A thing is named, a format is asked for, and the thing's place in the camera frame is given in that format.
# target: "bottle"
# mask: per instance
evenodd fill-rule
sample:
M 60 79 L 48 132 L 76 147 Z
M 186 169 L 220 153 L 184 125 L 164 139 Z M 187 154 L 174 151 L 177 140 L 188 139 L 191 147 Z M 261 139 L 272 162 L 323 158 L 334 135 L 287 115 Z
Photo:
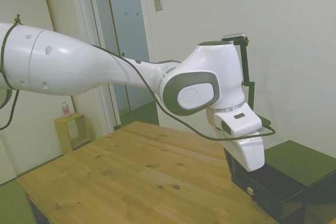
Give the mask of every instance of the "bottle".
M 62 103 L 62 109 L 63 109 L 64 116 L 65 116 L 66 118 L 68 118 L 68 117 L 71 116 L 71 114 L 70 114 L 70 110 L 69 110 L 69 105 L 67 104 L 66 101 L 64 101 L 64 102 Z

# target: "wood grain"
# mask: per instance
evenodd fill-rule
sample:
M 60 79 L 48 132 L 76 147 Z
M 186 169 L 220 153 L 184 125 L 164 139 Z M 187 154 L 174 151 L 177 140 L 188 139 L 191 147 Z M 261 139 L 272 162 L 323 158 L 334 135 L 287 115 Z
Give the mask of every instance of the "wood grain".
M 59 224 L 277 223 L 231 182 L 219 143 L 140 122 L 18 181 Z

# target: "small wooden stand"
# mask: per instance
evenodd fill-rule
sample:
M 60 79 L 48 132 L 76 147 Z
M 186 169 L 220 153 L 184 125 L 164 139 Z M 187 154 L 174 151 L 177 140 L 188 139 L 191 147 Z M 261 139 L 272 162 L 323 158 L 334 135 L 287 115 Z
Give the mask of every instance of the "small wooden stand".
M 67 125 L 71 120 L 75 121 L 78 130 L 78 136 L 72 139 Z M 62 116 L 61 118 L 55 119 L 54 122 L 63 154 L 72 152 L 90 142 L 91 137 L 83 114 L 72 113 L 70 117 L 66 118 Z

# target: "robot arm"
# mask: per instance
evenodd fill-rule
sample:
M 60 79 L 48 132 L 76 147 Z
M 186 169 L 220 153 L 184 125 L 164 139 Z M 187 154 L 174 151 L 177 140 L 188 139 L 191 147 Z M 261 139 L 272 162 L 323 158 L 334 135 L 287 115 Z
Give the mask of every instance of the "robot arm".
M 3 41 L 12 24 L 0 23 Z M 264 165 L 264 147 L 258 134 L 260 118 L 244 103 L 242 72 L 237 51 L 229 42 L 199 44 L 182 63 L 148 63 L 127 59 L 148 86 L 175 115 L 207 109 L 216 137 L 241 137 L 221 144 L 248 170 Z M 80 40 L 53 31 L 18 25 L 4 48 L 4 69 L 17 90 L 78 95 L 104 84 L 146 87 L 122 59 Z M 0 77 L 0 89 L 9 89 Z

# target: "light switch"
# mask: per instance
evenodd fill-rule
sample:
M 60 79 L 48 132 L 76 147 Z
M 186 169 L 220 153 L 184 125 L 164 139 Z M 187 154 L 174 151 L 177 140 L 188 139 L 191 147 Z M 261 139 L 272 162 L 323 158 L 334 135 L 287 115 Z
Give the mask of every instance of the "light switch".
M 162 10 L 162 1 L 161 0 L 154 0 L 155 11 L 158 12 Z

